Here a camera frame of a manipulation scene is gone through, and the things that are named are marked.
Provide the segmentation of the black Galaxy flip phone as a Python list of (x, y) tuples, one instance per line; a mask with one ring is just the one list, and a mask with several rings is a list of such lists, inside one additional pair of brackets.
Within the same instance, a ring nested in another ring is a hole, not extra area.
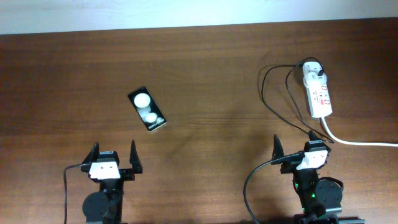
[(148, 132), (153, 132), (167, 124), (167, 119), (150, 91), (142, 86), (127, 95)]

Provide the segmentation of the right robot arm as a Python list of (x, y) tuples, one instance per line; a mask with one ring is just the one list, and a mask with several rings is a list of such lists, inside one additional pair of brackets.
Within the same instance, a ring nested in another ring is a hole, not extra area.
[(292, 184), (299, 196), (302, 213), (294, 215), (295, 223), (338, 223), (342, 211), (344, 185), (332, 177), (319, 177), (331, 149), (311, 131), (304, 149), (285, 155), (278, 136), (273, 137), (272, 165), (281, 165), (281, 174), (292, 174)]

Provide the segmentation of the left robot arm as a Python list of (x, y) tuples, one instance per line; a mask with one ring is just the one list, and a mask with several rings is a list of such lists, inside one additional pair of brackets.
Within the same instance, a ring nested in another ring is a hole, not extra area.
[(134, 141), (131, 142), (129, 163), (130, 168), (119, 168), (116, 151), (100, 151), (99, 144), (94, 144), (81, 167), (90, 180), (99, 184), (99, 191), (89, 194), (83, 202), (86, 223), (121, 223), (124, 183), (143, 173)]

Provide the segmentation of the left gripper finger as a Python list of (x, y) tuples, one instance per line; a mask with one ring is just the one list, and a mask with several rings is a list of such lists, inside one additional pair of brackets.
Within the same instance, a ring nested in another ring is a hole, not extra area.
[(130, 150), (130, 156), (129, 156), (129, 163), (132, 166), (132, 169), (135, 174), (142, 174), (143, 173), (143, 168), (141, 161), (139, 159), (137, 149), (136, 149), (136, 143), (134, 140), (131, 142), (131, 150)]
[(91, 164), (92, 162), (96, 161), (100, 153), (99, 148), (100, 148), (99, 143), (95, 142), (94, 146), (92, 147), (88, 155), (85, 157), (82, 164)]

